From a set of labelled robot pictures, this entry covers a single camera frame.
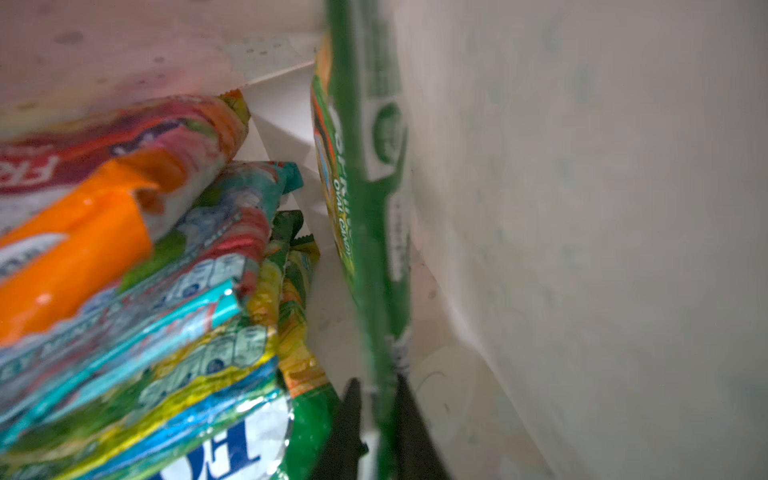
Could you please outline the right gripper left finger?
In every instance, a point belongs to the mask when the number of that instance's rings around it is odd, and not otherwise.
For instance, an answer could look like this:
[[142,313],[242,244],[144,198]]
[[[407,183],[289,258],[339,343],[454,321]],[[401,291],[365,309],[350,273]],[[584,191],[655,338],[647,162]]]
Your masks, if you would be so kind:
[[357,480],[365,446],[360,437],[361,382],[349,380],[334,417],[331,433],[309,478],[311,480]]

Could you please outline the green yellow Fox's candy packet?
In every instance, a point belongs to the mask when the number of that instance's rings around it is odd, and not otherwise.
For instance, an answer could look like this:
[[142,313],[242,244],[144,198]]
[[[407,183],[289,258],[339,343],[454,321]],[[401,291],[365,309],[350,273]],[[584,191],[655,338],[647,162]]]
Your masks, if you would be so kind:
[[330,212],[368,359],[376,476],[394,479],[397,377],[411,336],[409,128],[389,1],[329,1]]

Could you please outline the white paper bag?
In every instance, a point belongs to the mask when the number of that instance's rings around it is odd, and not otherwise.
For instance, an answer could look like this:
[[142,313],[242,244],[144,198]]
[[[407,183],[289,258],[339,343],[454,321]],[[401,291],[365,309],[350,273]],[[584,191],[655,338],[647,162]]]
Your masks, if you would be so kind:
[[385,1],[413,239],[563,479],[767,475],[767,5]]

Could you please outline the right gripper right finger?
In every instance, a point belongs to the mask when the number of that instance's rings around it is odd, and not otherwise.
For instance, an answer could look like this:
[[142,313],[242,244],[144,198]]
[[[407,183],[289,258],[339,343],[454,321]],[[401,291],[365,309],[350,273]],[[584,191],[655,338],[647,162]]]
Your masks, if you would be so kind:
[[448,480],[448,472],[432,443],[407,379],[397,376],[395,399],[397,479]]

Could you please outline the orange snack packet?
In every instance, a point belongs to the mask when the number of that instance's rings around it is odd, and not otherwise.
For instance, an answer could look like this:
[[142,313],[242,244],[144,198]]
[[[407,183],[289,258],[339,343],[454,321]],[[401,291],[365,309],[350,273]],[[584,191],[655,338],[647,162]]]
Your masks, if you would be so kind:
[[244,143],[243,94],[136,103],[1,146],[1,343],[72,318],[150,256]]

